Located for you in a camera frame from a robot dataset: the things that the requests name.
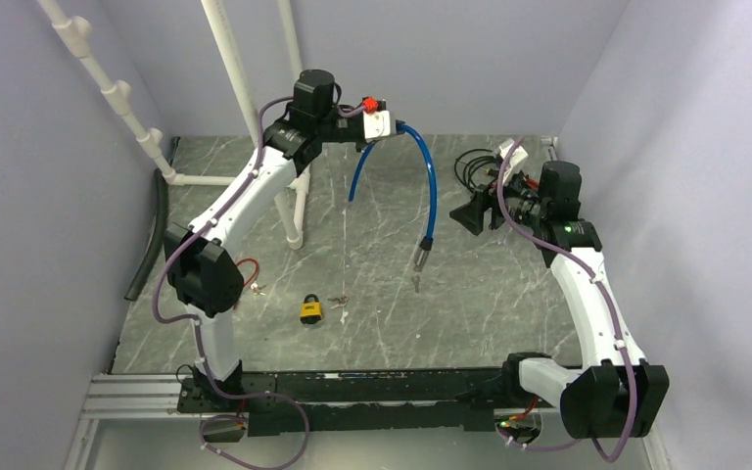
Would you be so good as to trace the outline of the blue cable lock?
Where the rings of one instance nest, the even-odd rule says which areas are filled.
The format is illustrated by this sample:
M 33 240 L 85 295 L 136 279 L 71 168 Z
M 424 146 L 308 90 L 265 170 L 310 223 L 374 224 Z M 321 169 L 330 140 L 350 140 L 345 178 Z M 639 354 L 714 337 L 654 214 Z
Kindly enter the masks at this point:
M 439 183 L 421 133 L 403 124 L 395 138 L 364 147 L 342 215 L 345 233 L 360 235 L 366 251 L 380 244 L 405 250 L 410 275 L 422 274 L 436 244 Z

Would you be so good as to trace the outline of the small keys of blue lock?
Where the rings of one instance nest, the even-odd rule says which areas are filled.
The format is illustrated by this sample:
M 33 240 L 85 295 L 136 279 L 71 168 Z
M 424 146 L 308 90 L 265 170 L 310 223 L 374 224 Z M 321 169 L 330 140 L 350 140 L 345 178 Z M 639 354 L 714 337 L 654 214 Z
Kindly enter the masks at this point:
M 411 277 L 411 282 L 413 285 L 414 293 L 419 294 L 420 293 L 420 283 L 421 283 L 421 277 L 419 275 L 413 275 Z

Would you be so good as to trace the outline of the keys of yellow padlock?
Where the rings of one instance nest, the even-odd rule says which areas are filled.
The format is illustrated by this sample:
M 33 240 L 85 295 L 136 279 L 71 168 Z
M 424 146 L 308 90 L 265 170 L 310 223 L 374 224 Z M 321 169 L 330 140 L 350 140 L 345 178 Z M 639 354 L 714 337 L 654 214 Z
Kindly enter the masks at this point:
M 345 307 L 348 304 L 348 301 L 349 297 L 347 295 L 327 299 L 331 309 Z

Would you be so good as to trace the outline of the yellow padlock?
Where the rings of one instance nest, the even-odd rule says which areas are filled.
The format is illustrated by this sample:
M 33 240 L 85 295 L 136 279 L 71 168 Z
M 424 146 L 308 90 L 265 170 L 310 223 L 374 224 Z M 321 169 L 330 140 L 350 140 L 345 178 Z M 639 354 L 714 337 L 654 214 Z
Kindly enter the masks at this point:
M 315 294 L 305 296 L 301 305 L 299 320 L 303 325 L 313 325 L 324 318 L 319 298 Z

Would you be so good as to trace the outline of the red cable padlock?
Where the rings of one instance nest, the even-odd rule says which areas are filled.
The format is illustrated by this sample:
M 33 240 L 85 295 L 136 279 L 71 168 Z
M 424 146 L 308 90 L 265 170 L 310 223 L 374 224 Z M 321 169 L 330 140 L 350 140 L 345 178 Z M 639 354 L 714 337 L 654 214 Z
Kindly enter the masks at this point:
M 255 258 L 240 258 L 235 261 L 235 266 L 243 276 L 243 287 L 250 288 L 255 284 L 260 274 L 260 264 Z

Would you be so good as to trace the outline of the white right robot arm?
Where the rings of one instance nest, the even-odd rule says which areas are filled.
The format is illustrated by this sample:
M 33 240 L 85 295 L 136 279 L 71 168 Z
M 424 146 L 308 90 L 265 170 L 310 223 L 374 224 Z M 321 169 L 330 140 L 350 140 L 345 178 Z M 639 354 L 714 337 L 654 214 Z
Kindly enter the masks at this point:
M 511 221 L 535 244 L 564 295 L 582 355 L 581 367 L 571 369 L 546 353 L 512 353 L 496 377 L 459 400 L 523 406 L 538 399 L 559 410 L 573 439 L 643 438 L 670 380 L 664 366 L 647 360 L 612 295 L 602 243 L 580 216 L 582 182 L 577 165 L 548 162 L 537 183 L 518 172 L 475 190 L 450 212 L 474 235 Z

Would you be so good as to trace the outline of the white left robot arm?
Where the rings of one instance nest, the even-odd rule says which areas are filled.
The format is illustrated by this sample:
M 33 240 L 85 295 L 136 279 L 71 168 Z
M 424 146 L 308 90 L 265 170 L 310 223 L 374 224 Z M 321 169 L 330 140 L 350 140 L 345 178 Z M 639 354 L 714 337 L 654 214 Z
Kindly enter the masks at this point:
M 285 114 L 263 130 L 246 166 L 208 209 L 165 232 L 161 274 L 192 321 L 199 356 L 196 380 L 219 411 L 243 394 L 232 308 L 245 279 L 236 264 L 242 242 L 275 197 L 318 158 L 326 143 L 365 143 L 361 117 L 342 117 L 340 87 L 326 70 L 304 70 L 287 98 Z

